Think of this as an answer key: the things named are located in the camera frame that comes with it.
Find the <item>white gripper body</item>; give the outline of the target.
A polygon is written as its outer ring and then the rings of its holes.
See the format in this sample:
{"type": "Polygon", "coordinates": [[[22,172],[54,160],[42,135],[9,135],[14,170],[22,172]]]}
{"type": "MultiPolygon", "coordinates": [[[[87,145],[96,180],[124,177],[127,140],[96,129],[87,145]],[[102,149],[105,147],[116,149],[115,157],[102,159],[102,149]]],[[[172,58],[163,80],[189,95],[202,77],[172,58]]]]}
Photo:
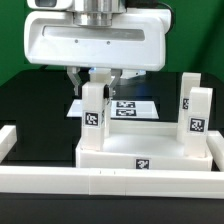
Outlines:
{"type": "Polygon", "coordinates": [[[158,71],[165,65],[166,9],[129,9],[110,27],[82,27],[73,14],[34,11],[24,25],[24,52],[32,64],[158,71]]]}

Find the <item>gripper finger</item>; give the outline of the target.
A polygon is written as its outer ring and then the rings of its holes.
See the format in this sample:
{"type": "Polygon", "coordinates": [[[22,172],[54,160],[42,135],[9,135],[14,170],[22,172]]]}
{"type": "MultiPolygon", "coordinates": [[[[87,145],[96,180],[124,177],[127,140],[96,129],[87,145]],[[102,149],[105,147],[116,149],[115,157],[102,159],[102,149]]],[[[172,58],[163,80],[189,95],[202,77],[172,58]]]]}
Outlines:
{"type": "Polygon", "coordinates": [[[70,78],[72,84],[74,85],[75,95],[79,95],[79,86],[81,85],[81,78],[79,76],[80,68],[68,66],[67,67],[67,75],[70,78]]]}
{"type": "Polygon", "coordinates": [[[115,86],[118,83],[120,77],[122,75],[121,69],[112,69],[110,72],[110,81],[108,84],[104,86],[104,95],[105,99],[112,98],[115,94],[115,86]]]}

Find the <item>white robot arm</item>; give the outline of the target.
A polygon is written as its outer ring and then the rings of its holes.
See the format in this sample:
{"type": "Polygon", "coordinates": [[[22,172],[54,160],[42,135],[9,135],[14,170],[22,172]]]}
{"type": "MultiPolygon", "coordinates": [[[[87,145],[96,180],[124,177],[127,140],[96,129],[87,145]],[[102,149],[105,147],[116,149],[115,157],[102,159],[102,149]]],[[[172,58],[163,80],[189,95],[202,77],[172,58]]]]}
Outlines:
{"type": "Polygon", "coordinates": [[[125,0],[27,0],[24,54],[32,64],[65,66],[78,87],[81,68],[158,71],[165,65],[170,7],[132,7],[125,0]]]}

